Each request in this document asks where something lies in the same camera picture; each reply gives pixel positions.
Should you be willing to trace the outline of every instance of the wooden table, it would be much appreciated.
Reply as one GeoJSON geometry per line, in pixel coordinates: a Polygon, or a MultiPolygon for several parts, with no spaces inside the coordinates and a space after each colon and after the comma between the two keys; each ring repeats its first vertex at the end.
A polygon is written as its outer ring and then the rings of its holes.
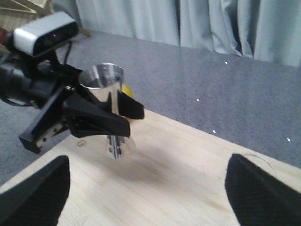
{"type": "Polygon", "coordinates": [[[68,137],[0,188],[9,189],[58,155],[70,160],[71,189],[59,225],[237,226],[224,189],[232,153],[254,162],[301,192],[301,169],[156,113],[132,121],[136,150],[123,160],[104,151],[105,136],[68,137]],[[77,143],[87,143],[78,147],[77,143]]]}

